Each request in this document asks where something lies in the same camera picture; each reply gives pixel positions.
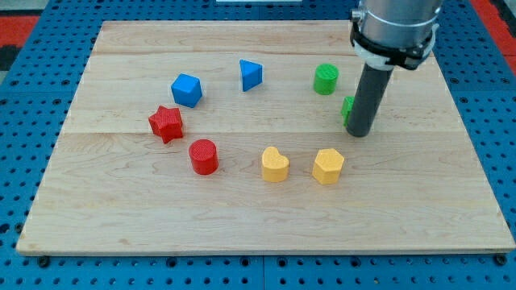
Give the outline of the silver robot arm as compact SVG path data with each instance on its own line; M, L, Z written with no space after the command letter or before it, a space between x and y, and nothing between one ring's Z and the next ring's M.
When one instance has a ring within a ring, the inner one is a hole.
M350 11L350 41L367 66L415 70L435 46L443 0L360 0Z

